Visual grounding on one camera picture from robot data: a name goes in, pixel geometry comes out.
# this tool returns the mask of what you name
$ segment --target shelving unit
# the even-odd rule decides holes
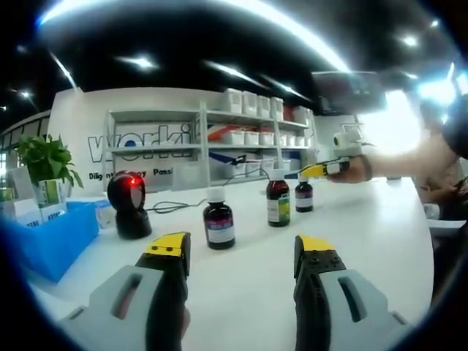
[[[150,146],[127,146],[122,147],[116,145],[118,128],[130,124],[151,124],[151,123],[188,123],[191,126],[190,140],[196,143],[160,143]],[[228,145],[222,143],[209,143],[208,142],[208,125],[209,124],[229,124],[241,127],[267,127],[274,132],[275,145]],[[102,143],[102,174],[107,175],[109,172],[115,174],[116,170],[116,157],[133,157],[137,155],[158,154],[177,151],[192,151],[193,160],[201,161],[204,171],[208,175],[207,184],[212,186],[222,185],[226,179],[211,180],[209,153],[215,150],[245,150],[253,152],[261,151],[276,151],[276,157],[279,164],[283,164],[283,151],[293,150],[306,150],[307,147],[303,146],[280,146],[279,136],[281,132],[294,132],[297,135],[305,136],[304,132],[309,128],[305,124],[299,124],[292,121],[277,121],[272,118],[261,118],[257,116],[250,116],[244,114],[231,113],[226,111],[208,110],[204,101],[200,102],[198,109],[163,109],[163,110],[109,110],[105,118],[103,140],[109,140],[108,145],[106,142]],[[239,177],[231,180],[231,183],[241,183],[245,181],[255,181],[259,179],[266,179],[265,175],[255,177]],[[103,188],[107,189],[108,179],[103,176]],[[154,186],[149,184],[147,190],[150,192],[161,191],[164,187]]]

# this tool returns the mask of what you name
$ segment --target blue box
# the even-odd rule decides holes
[[[67,203],[67,210],[38,227],[10,225],[9,236],[20,262],[54,283],[99,232],[94,203]]]

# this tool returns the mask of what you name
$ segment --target yellow object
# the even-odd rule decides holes
[[[318,178],[324,177],[327,175],[327,170],[325,165],[314,165],[308,166],[302,169],[301,175],[307,178]]]
[[[186,232],[163,235],[149,244],[145,253],[180,257],[182,255],[182,241],[185,235]]]
[[[299,237],[302,240],[304,251],[335,251],[335,248],[331,246],[326,240],[311,238],[307,235],[300,235]]]

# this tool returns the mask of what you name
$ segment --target person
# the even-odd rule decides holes
[[[420,114],[429,137],[442,133],[444,109],[432,99],[425,99],[420,104]],[[464,186],[457,186],[464,179],[460,162],[443,170],[415,177],[415,185],[423,203],[433,203],[445,207],[466,192]]]
[[[468,159],[468,95],[459,97],[448,108],[448,119],[442,133],[432,135],[417,148],[404,154],[383,156],[371,154],[350,160],[347,171],[332,175],[339,183],[360,183],[376,176],[421,177],[438,174],[452,166],[459,157]],[[468,253],[468,225],[434,252],[433,301],[450,278],[450,273]]]

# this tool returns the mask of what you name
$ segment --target black cable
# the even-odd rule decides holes
[[[260,173],[264,173],[266,175],[266,178],[268,179],[268,181],[270,181],[270,176],[261,167],[256,169],[256,170],[251,170],[250,172],[244,173],[243,176],[247,176],[248,174],[255,173],[255,172],[258,172],[258,171],[260,171]],[[239,176],[240,176],[240,174],[233,175],[232,177],[228,178],[226,180],[226,182],[224,184],[222,184],[222,186],[227,186],[230,181],[232,181],[234,178],[239,177]],[[202,203],[204,203],[205,201],[206,201],[206,199],[203,199],[199,203],[192,204],[192,205],[190,205],[188,203],[178,203],[177,201],[161,201],[161,202],[155,203],[153,208],[149,208],[149,209],[147,209],[147,211],[154,211],[157,214],[170,214],[171,212],[181,210],[183,208],[198,207]]]

